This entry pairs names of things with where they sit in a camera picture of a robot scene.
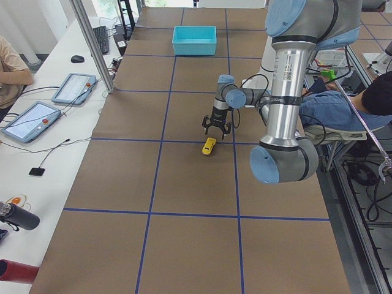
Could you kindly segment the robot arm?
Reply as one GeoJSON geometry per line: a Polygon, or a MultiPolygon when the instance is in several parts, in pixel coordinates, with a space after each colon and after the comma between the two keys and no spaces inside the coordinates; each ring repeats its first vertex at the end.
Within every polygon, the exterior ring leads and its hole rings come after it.
{"type": "Polygon", "coordinates": [[[266,133],[250,153],[255,178],[265,184],[302,181],[319,164],[314,145],[296,129],[306,68],[313,51],[354,43],[360,32],[361,1],[273,1],[266,33],[275,52],[273,74],[263,89],[239,88],[230,75],[218,78],[205,129],[229,134],[229,110],[252,105],[266,122],[266,133]]]}

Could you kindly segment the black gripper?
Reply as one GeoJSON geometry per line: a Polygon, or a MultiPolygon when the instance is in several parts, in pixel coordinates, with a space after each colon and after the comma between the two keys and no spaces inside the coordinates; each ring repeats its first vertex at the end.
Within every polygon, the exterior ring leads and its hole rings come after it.
{"type": "Polygon", "coordinates": [[[232,130],[232,123],[227,122],[227,113],[228,109],[221,110],[213,107],[211,115],[206,115],[203,118],[202,126],[205,130],[205,135],[208,134],[210,127],[217,127],[222,131],[221,140],[223,140],[226,135],[229,135],[232,130]]]}

